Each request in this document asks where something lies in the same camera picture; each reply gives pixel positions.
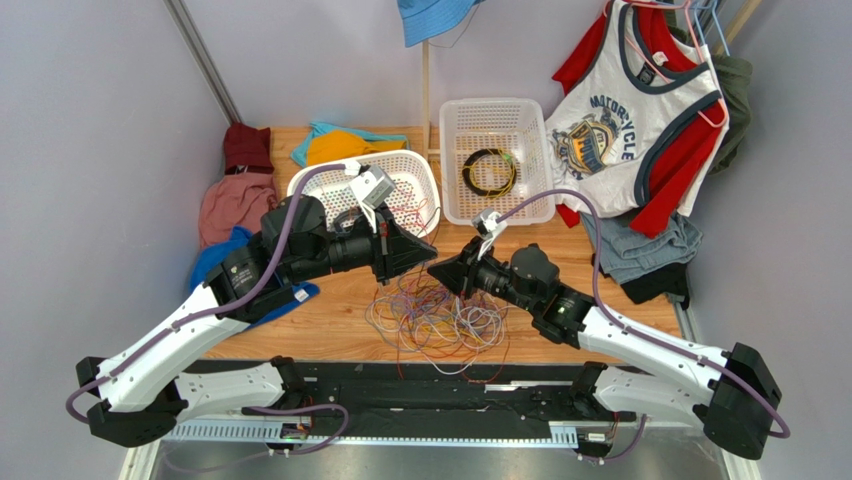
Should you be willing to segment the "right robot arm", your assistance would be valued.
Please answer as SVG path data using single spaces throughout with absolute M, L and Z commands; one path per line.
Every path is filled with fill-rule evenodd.
M 481 252 L 481 244 L 473 238 L 459 254 L 429 266 L 429 275 L 456 295 L 482 291 L 526 311 L 539 334 L 555 344 L 635 369 L 588 365 L 575 396 L 607 411 L 699 427 L 715 445 L 748 460 L 762 458 L 769 438 L 789 436 L 777 412 L 782 393 L 755 348 L 702 345 L 613 312 L 563 283 L 559 267 L 536 244 L 507 262 Z

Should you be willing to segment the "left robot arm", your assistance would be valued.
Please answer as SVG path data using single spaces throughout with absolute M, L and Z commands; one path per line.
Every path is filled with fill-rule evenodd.
M 120 354 L 77 364 L 79 392 L 96 401 L 72 417 L 98 438 L 138 447 L 201 416 L 302 414 L 305 383 L 289 357 L 207 374 L 190 366 L 223 340 L 279 317 L 311 280 L 367 267 L 387 283 L 437 256 L 435 247 L 396 222 L 387 205 L 373 213 L 335 231 L 319 199 L 286 198 L 156 329 Z

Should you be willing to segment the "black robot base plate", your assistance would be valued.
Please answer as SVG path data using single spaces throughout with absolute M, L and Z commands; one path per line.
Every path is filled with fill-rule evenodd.
M 306 399 L 345 407 L 344 432 L 355 435 L 534 438 L 552 421 L 609 429 L 636 419 L 575 403 L 569 390 L 578 365 L 480 364 L 469 378 L 424 363 L 298 361 L 295 369 Z

